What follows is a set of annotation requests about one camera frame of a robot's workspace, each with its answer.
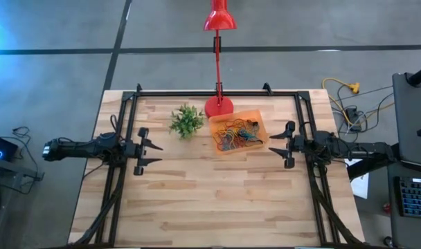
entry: gray floor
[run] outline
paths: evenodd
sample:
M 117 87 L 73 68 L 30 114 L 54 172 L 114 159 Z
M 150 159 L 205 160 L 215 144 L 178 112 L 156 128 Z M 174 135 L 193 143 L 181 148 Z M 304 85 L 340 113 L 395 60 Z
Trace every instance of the gray floor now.
M 0 49 L 113 48 L 125 0 L 0 0 Z M 237 30 L 222 32 L 224 46 L 421 44 L 420 0 L 229 0 Z M 203 47 L 208 1 L 134 0 L 122 48 Z M 58 136 L 92 135 L 110 55 L 0 55 L 0 136 L 26 125 L 30 149 L 44 180 L 9 209 L 2 248 L 43 248 L 66 243 L 85 160 L 48 163 L 43 144 Z M 324 77 L 360 82 L 361 92 L 391 85 L 393 73 L 421 68 L 421 50 L 224 53 L 226 89 L 318 89 Z M 112 89 L 209 89 L 214 57 L 202 54 L 120 55 Z M 334 95 L 338 85 L 328 85 Z M 371 109 L 391 89 L 345 100 Z M 344 90 L 342 96 L 350 95 Z M 376 122 L 375 117 L 370 125 Z M 397 142 L 393 108 L 359 141 Z M 17 162 L 33 167 L 30 159 Z M 368 200 L 357 199 L 366 240 L 381 244 L 391 233 L 382 212 L 386 170 L 370 176 Z

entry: artificial plant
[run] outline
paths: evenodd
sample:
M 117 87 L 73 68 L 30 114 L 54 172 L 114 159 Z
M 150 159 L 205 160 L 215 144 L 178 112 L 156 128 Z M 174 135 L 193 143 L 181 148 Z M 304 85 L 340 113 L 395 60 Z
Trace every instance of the artificial plant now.
M 177 109 L 179 113 L 172 112 L 172 124 L 169 126 L 170 132 L 176 131 L 182 139 L 192 138 L 192 135 L 198 129 L 203 127 L 204 114 L 203 111 L 197 112 L 194 106 L 188 107 L 186 104 Z

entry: lamp shade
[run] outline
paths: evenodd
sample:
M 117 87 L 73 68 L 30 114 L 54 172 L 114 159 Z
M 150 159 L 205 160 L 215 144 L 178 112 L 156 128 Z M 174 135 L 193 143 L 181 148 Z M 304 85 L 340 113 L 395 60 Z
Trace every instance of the lamp shade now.
M 211 1 L 211 12 L 204 22 L 204 30 L 236 29 L 237 24 L 227 10 L 227 0 Z

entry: black keyboard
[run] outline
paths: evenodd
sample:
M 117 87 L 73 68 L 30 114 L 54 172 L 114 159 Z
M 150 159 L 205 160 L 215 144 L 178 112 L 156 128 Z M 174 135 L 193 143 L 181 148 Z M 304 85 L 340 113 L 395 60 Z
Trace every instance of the black keyboard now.
M 395 177 L 395 187 L 400 215 L 421 218 L 421 179 Z

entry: floor tile line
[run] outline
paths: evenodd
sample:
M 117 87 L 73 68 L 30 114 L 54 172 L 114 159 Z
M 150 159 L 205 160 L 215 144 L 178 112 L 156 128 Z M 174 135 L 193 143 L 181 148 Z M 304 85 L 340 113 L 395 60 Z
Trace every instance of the floor tile line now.
M 365 46 L 228 46 L 222 47 L 225 53 L 245 52 L 353 52 L 353 51 L 391 51 L 421 50 L 421 44 L 411 45 L 365 45 Z M 68 49 L 11 49 L 0 50 L 0 55 L 101 55 L 112 54 L 110 69 L 116 66 L 118 55 L 125 54 L 181 54 L 213 53 L 212 47 L 172 47 L 172 48 L 68 48 Z M 113 76 L 109 71 L 108 81 Z
M 98 115 L 100 114 L 102 97 L 105 93 L 105 90 L 110 90 L 111 83 L 112 83 L 112 80 L 114 78 L 114 71 L 115 71 L 115 67 L 116 67 L 116 62 L 118 60 L 118 52 L 120 50 L 121 42 L 123 41 L 123 36 L 124 36 L 126 23 L 127 23 L 127 16 L 129 14 L 131 4 L 132 4 L 132 0 L 126 0 L 125 6 L 124 6 L 124 9 L 123 9 L 123 13 L 121 15 L 120 26 L 118 28 L 114 49 L 112 51 L 111 59 L 110 59 L 110 62 L 109 62 L 109 67 L 107 69 L 105 83 L 104 83 L 103 89 L 101 91 L 101 96 L 100 96 L 100 101 L 98 103 L 98 110 L 97 110 L 95 122 L 93 124 L 92 135 L 91 135 L 92 138 L 93 138 L 93 135 L 95 134 L 95 128 L 97 126 Z M 86 170 L 86 167 L 87 167 L 87 160 L 86 160 L 86 163 L 84 164 L 83 172 Z M 81 193 L 81 186 L 80 186 L 80 190 L 78 191 L 76 206 L 78 205 L 78 199 L 80 198 L 80 193 Z M 72 216 L 72 222 L 71 222 L 71 227 L 70 227 L 71 229 L 67 232 L 67 238 L 69 238 L 69 236 L 71 235 L 74 217 L 75 217 L 75 209 L 74 209 L 73 216 Z
M 123 42 L 123 37 L 125 34 L 125 29 L 126 29 L 126 24 L 127 24 L 127 17 L 129 15 L 131 4 L 132 4 L 132 0 L 126 0 L 125 7 L 121 15 L 120 26 L 118 27 L 118 32 L 115 39 L 114 51 L 112 52 L 111 60 L 110 60 L 109 67 L 106 73 L 105 83 L 102 88 L 103 91 L 110 90 L 111 85 L 112 85 L 112 80 L 114 78 L 116 63 L 118 61 L 118 56 L 120 54 L 121 43 Z
M 343 52 L 343 51 L 388 51 L 421 50 L 421 44 L 414 45 L 369 45 L 369 46 L 229 46 L 222 47 L 223 53 L 243 52 Z M 169 53 L 213 53 L 212 47 L 172 48 L 122 48 L 120 54 L 169 54 Z

